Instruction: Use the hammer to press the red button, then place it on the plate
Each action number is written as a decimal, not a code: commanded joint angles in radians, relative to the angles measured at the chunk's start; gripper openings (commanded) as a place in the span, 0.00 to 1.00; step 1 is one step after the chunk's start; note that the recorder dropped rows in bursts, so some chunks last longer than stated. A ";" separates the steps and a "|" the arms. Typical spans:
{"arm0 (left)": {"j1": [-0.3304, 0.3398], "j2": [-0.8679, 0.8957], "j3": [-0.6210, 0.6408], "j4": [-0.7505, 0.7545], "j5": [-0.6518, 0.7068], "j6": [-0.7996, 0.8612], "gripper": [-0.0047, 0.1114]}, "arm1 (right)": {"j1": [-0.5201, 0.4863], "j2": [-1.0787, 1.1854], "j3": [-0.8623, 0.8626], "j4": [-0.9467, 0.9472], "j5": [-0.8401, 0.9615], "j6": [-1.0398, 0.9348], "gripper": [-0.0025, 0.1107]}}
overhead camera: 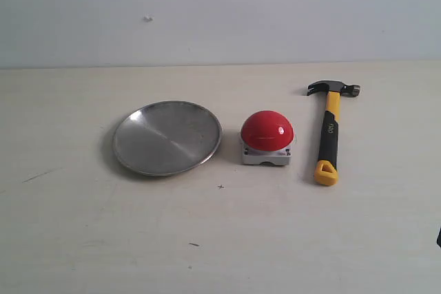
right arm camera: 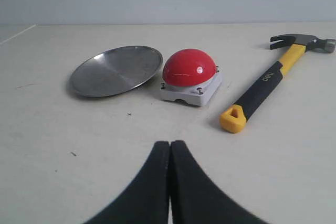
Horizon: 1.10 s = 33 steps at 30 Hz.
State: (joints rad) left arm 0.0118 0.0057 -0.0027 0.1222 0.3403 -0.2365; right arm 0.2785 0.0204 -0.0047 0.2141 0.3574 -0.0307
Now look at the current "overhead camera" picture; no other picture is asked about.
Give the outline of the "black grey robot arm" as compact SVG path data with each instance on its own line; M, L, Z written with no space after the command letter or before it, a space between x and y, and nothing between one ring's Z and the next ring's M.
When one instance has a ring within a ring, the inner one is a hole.
M441 229L439 230L436 243L439 247L441 247Z

